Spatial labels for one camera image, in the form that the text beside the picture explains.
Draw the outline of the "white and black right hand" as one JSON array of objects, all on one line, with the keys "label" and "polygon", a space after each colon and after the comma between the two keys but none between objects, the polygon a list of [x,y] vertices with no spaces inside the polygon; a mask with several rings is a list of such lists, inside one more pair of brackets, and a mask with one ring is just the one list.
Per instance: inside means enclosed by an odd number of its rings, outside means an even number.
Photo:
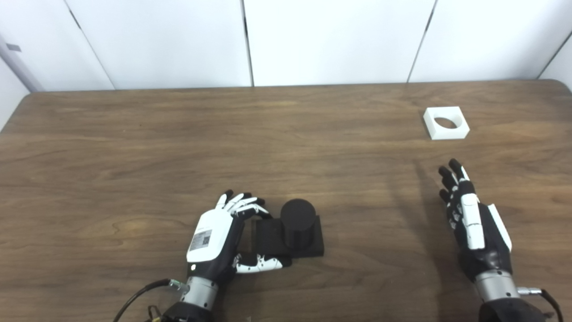
[{"label": "white and black right hand", "polygon": [[480,202],[465,167],[452,158],[438,173],[443,184],[439,195],[459,246],[458,261],[464,275],[474,282],[487,271],[513,274],[507,229],[498,212]]}]

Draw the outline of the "white and black left hand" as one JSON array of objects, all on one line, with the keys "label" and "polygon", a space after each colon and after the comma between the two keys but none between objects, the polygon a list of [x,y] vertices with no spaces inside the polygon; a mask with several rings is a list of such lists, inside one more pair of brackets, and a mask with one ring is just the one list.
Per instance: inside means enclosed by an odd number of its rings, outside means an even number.
[{"label": "white and black left hand", "polygon": [[201,278],[211,283],[229,283],[237,274],[273,271],[293,264],[290,257],[269,254],[241,254],[238,246],[246,221],[252,216],[272,219],[263,206],[265,200],[250,192],[235,195],[227,190],[215,207],[198,221],[186,252],[187,279]]}]

